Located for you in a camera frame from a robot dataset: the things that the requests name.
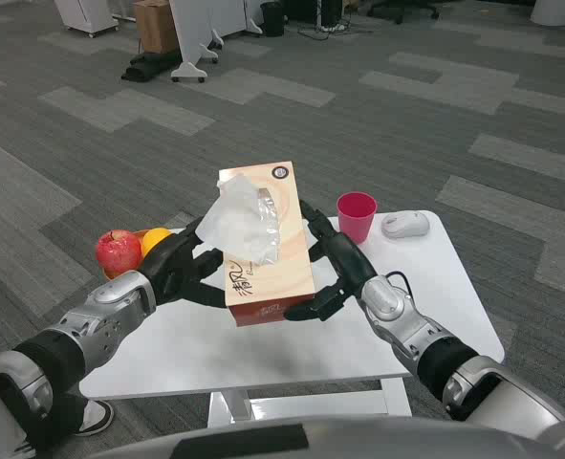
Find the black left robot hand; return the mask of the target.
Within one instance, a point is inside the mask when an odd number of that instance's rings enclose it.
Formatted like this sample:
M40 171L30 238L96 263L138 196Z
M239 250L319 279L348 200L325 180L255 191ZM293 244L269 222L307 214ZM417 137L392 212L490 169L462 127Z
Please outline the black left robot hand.
M180 233L172 233L145 256L139 272L149 281L157 305L185 299L200 305L226 309L225 291L203 283L223 265L218 249L193 257L193 250L203 243L196 229L203 217L195 219Z

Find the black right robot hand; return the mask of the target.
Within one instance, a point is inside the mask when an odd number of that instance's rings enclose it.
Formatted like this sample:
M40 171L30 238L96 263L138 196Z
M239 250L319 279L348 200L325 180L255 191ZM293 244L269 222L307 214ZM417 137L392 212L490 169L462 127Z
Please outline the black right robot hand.
M302 217L316 242L309 248L310 261L326 257L337 274L337 281L318 291L310 299L298 303L284 313L289 321L319 319L325 321L336 314L351 296L361 298L364 284L377 276L373 265L360 248L343 232L336 230L319 209L299 200Z

